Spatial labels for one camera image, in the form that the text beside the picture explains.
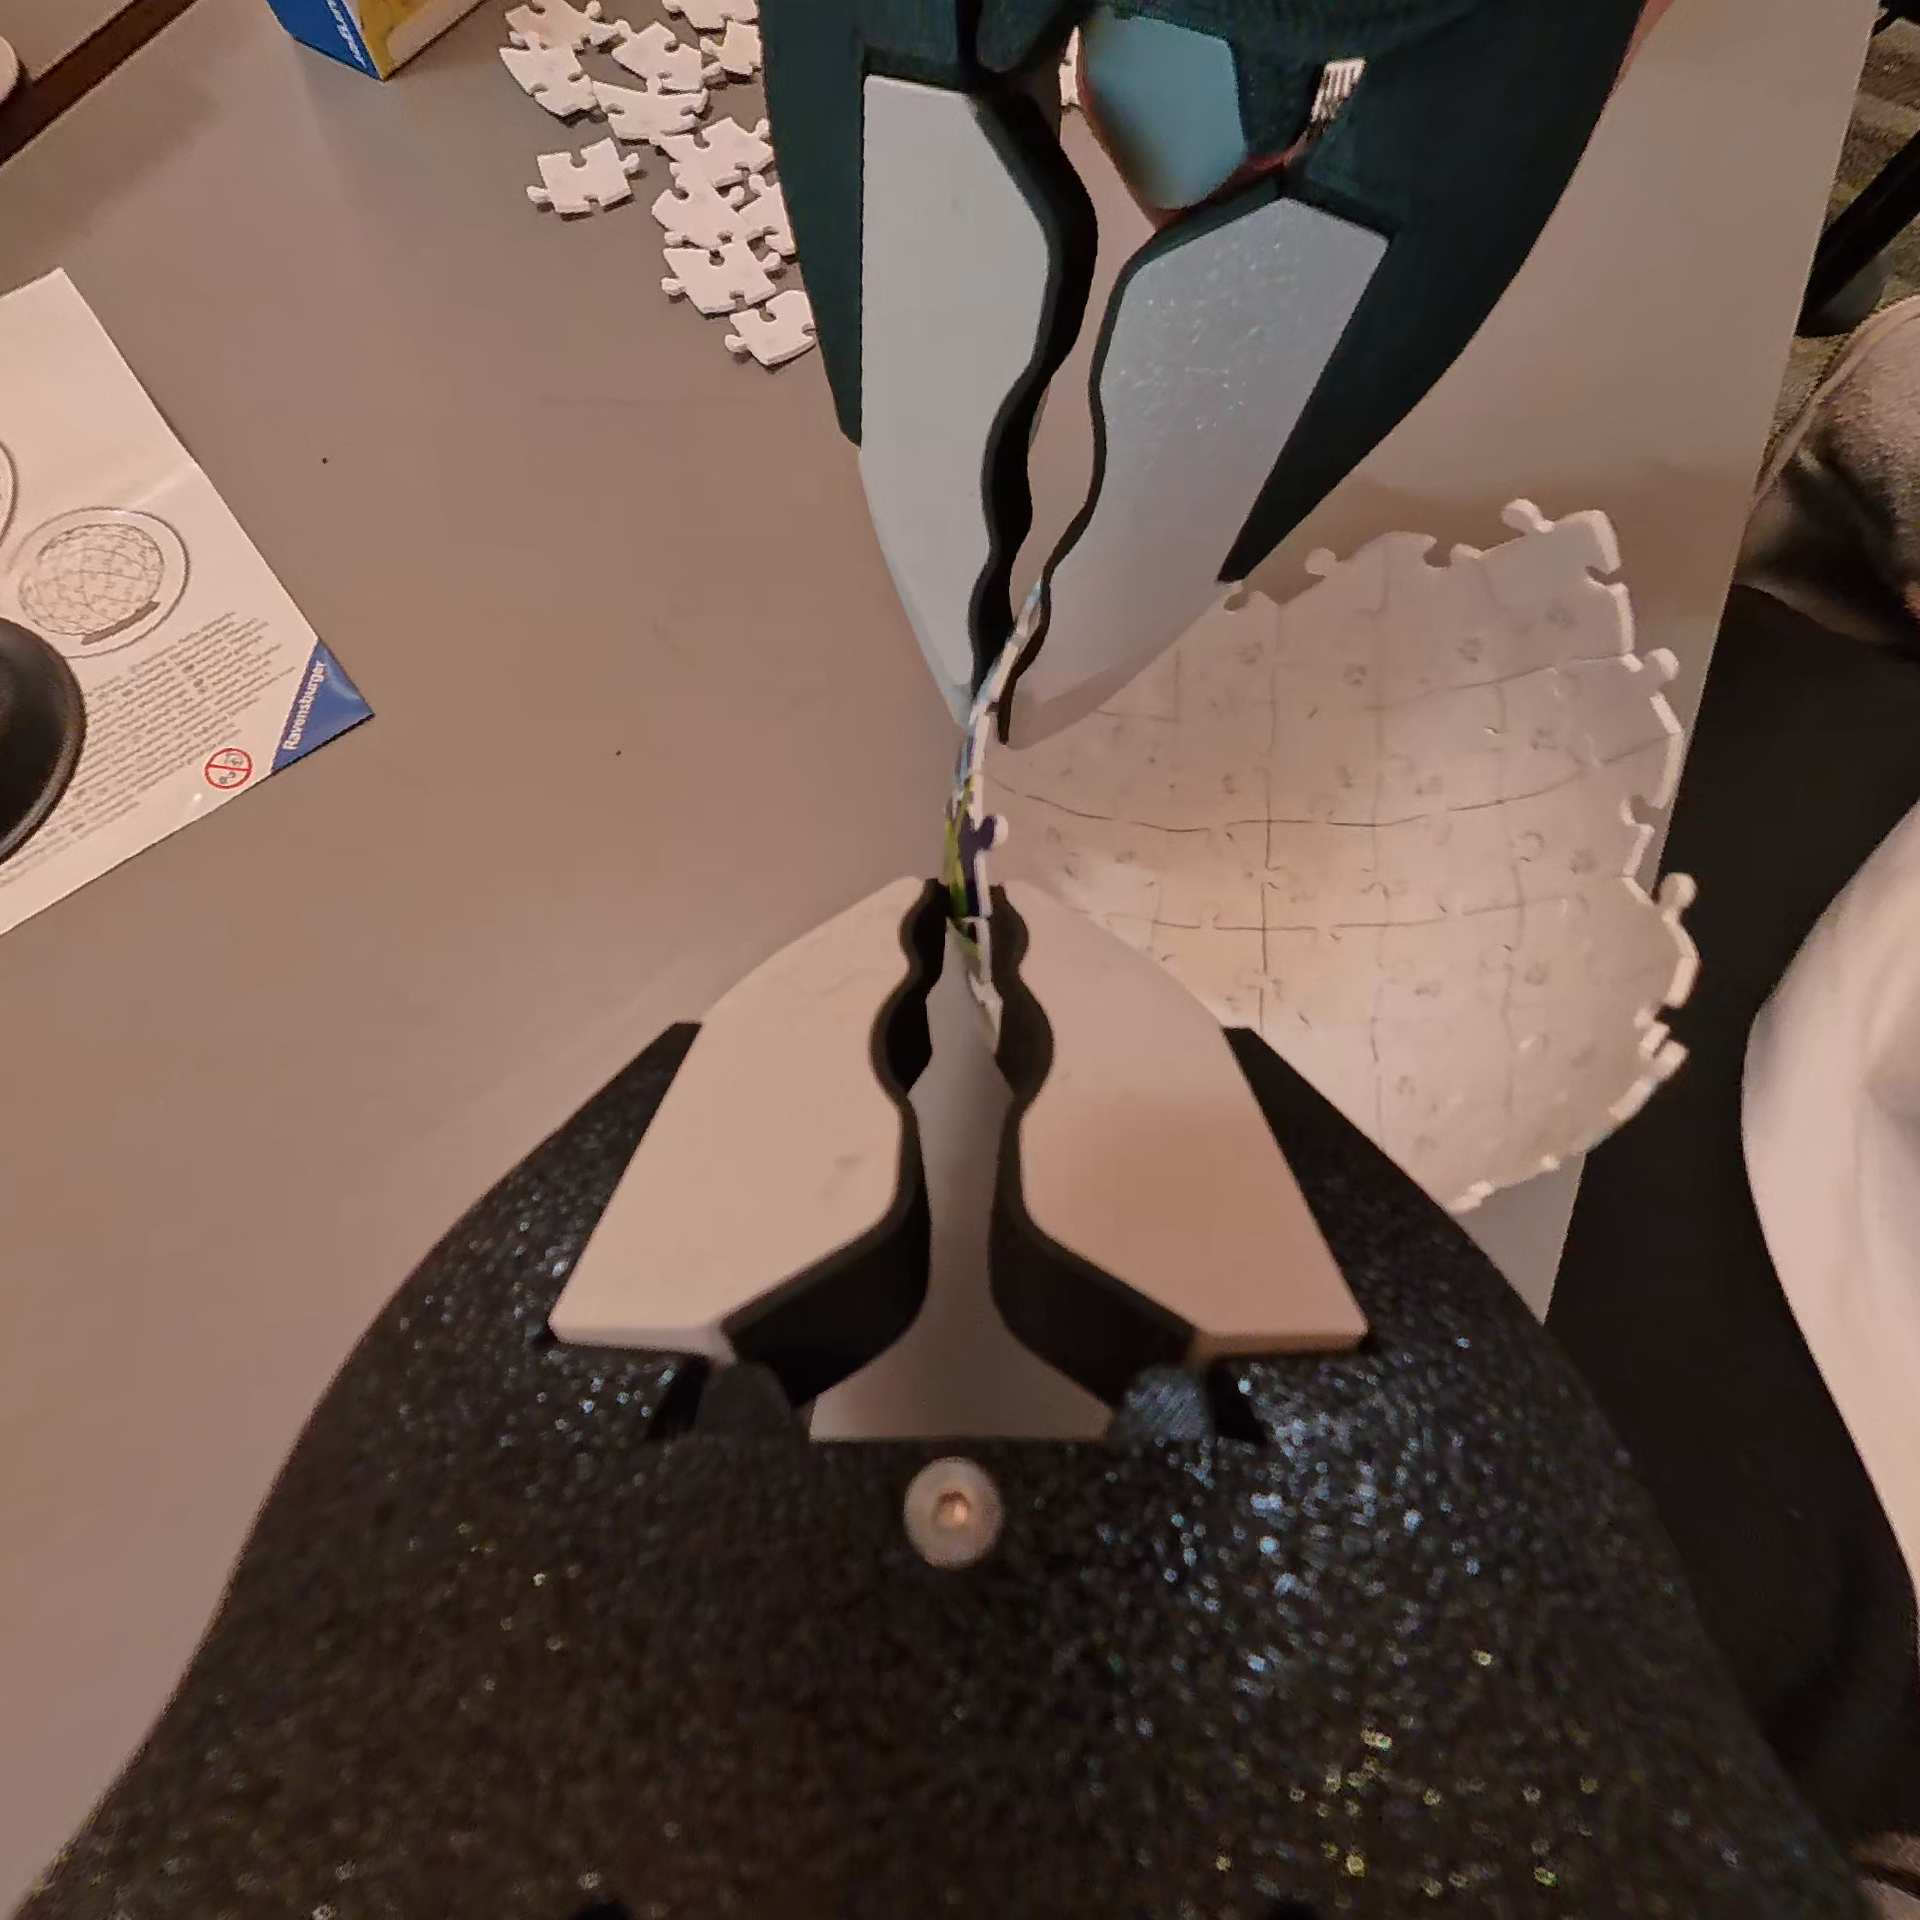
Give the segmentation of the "person's black trousers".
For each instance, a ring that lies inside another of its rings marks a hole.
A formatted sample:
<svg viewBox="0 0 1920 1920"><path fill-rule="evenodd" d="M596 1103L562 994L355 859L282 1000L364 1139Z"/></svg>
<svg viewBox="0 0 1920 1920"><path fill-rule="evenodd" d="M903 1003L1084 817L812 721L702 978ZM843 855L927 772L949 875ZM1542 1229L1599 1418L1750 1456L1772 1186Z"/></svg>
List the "person's black trousers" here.
<svg viewBox="0 0 1920 1920"><path fill-rule="evenodd" d="M1916 803L1916 689L1916 651L1733 589L1663 841L1663 874L1695 883L1686 1061L1589 1154L1546 1319L1750 1722L1847 1853L1916 1835L1916 1595L1774 1273L1742 1081L1763 1003Z"/></svg>

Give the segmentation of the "person's white shirt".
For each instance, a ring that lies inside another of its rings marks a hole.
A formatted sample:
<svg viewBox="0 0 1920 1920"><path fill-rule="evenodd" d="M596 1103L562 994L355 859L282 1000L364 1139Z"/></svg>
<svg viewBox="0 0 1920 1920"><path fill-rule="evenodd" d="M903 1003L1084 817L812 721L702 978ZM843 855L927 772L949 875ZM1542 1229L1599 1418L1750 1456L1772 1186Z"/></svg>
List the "person's white shirt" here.
<svg viewBox="0 0 1920 1920"><path fill-rule="evenodd" d="M1745 1057L1742 1141L1774 1273L1916 1578L1916 809L1766 997Z"/></svg>

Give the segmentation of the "partly built puzzle ball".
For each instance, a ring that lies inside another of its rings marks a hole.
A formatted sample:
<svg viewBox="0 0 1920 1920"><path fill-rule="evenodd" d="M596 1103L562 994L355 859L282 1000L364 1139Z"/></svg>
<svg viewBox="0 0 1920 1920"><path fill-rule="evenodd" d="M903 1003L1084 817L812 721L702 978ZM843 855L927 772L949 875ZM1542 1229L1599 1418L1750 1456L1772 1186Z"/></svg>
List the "partly built puzzle ball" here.
<svg viewBox="0 0 1920 1920"><path fill-rule="evenodd" d="M1683 771L1605 513L1381 536L1236 587L1091 715L975 697L947 877L1034 880L1253 1029L1450 1212L1590 1153L1686 1058L1695 890L1650 892Z"/></svg>

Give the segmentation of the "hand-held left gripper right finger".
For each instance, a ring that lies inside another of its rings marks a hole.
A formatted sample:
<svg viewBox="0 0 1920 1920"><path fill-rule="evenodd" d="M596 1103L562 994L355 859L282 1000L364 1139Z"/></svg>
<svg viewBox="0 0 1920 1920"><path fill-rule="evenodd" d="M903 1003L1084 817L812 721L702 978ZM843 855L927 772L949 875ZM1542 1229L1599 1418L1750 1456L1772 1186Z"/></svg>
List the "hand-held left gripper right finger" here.
<svg viewBox="0 0 1920 1920"><path fill-rule="evenodd" d="M1011 1091L991 1301L1118 1409L1150 1369L1355 1352L1370 1323L1226 1026L1162 962L1049 896L999 896Z"/></svg>

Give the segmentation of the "pile of white puzzle pieces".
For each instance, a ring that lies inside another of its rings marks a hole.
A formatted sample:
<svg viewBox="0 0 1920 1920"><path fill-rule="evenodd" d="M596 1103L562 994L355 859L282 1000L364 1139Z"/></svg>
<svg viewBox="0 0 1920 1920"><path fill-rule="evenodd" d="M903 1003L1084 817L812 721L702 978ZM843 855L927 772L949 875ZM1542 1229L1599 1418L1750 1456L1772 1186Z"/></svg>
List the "pile of white puzzle pieces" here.
<svg viewBox="0 0 1920 1920"><path fill-rule="evenodd" d="M526 2L498 59L547 114L523 197L553 225L647 209L663 299L740 365L815 351L761 96L755 2Z"/></svg>

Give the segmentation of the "black dome stand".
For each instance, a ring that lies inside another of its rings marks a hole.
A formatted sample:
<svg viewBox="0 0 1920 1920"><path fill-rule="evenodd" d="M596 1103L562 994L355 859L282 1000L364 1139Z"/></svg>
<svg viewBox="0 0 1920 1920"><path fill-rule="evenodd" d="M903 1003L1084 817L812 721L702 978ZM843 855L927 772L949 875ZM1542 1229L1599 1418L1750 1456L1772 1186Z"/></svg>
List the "black dome stand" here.
<svg viewBox="0 0 1920 1920"><path fill-rule="evenodd" d="M2 620L2 864L52 818L81 767L86 708L52 643Z"/></svg>

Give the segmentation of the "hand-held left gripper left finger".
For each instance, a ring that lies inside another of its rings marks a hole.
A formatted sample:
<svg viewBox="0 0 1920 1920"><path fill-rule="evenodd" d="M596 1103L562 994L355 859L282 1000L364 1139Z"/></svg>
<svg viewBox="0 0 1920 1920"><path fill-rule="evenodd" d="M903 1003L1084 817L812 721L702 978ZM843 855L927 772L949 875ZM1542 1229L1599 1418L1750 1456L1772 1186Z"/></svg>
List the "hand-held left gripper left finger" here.
<svg viewBox="0 0 1920 1920"><path fill-rule="evenodd" d="M947 892L892 880L700 1021L549 1317L556 1339L770 1371L796 1405L899 1344L927 1293L909 1091Z"/></svg>

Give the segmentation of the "grey zipped jacket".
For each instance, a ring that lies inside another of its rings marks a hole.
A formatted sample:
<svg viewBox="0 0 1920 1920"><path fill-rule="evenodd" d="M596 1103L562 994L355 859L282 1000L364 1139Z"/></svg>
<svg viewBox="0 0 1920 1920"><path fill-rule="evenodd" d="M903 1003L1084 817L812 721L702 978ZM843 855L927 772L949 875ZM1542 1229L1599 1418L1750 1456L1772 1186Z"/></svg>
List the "grey zipped jacket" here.
<svg viewBox="0 0 1920 1920"><path fill-rule="evenodd" d="M1759 481L1735 583L1825 629L1917 651L1917 299L1866 320Z"/></svg>

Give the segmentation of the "blue and yellow puzzle box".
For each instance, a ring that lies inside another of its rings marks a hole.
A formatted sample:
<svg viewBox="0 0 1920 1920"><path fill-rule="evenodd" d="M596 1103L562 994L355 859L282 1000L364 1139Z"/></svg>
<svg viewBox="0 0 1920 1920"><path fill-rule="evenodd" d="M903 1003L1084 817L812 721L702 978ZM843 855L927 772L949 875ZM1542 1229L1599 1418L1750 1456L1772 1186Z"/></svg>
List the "blue and yellow puzzle box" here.
<svg viewBox="0 0 1920 1920"><path fill-rule="evenodd" d="M481 4L465 2L267 2L289 37L348 65L372 81L388 81Z"/></svg>

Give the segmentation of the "white instruction leaflet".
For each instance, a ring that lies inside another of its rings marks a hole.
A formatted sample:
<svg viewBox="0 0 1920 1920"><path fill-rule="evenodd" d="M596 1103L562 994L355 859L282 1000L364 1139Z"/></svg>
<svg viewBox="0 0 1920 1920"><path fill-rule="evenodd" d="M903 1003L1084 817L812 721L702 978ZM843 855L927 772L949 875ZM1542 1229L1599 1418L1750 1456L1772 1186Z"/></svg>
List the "white instruction leaflet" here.
<svg viewBox="0 0 1920 1920"><path fill-rule="evenodd" d="M372 713L65 273L2 299L5 618L68 661L86 739L2 931Z"/></svg>

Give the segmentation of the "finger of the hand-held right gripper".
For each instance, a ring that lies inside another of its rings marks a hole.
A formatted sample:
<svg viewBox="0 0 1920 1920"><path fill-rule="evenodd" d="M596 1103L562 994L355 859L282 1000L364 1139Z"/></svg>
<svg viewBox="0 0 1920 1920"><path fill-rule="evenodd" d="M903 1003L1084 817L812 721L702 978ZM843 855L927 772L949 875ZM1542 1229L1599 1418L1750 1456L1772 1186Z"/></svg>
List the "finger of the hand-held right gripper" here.
<svg viewBox="0 0 1920 1920"><path fill-rule="evenodd" d="M1013 748L1091 715L1213 607L1386 249L1333 210L1239 192L1121 273L1089 385L1094 476L1044 568L1003 708Z"/></svg>
<svg viewBox="0 0 1920 1920"><path fill-rule="evenodd" d="M955 722L1014 626L1028 448L1091 280L1093 204L1036 100L866 77L857 465Z"/></svg>

